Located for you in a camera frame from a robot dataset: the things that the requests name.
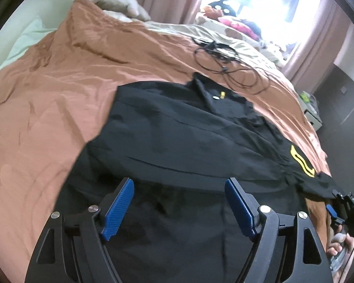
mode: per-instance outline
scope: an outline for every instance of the dark wall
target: dark wall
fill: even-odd
[[[332,176],[354,194],[354,81],[333,65],[315,97],[323,121],[317,134]],[[348,278],[354,280],[354,263]]]

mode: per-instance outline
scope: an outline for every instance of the hand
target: hand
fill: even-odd
[[[354,259],[354,237],[351,237],[349,234],[341,234],[342,226],[338,227],[337,234],[333,237],[331,244],[327,250],[327,256],[332,257],[337,255],[342,251],[342,246],[340,243],[345,242],[348,249],[345,261],[341,268],[333,275],[334,283],[343,283],[346,279],[347,273],[349,272],[350,266],[353,263]]]

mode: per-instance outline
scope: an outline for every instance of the green object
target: green object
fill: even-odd
[[[310,103],[310,95],[307,92],[302,92],[299,96],[303,102]]]

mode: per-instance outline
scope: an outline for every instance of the pink cushion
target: pink cushion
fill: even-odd
[[[226,26],[232,27],[233,29],[248,35],[254,40],[259,40],[259,37],[252,31],[247,25],[237,21],[236,18],[232,16],[223,16],[218,18],[219,22],[225,24]]]

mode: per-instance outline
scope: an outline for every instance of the stuffed toy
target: stuffed toy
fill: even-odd
[[[218,21],[219,17],[223,16],[223,11],[221,9],[212,8],[210,5],[203,7],[201,13],[203,13],[203,16],[216,21]]]
[[[259,41],[259,37],[252,31],[250,27],[246,24],[243,24],[239,21],[239,19],[232,17],[232,16],[223,16],[218,18],[219,22],[225,24],[226,26],[232,27],[236,31],[244,33],[245,35],[249,36],[251,39],[255,41]]]
[[[136,0],[89,0],[103,10],[119,12],[129,18],[149,21],[151,18],[147,11]]]

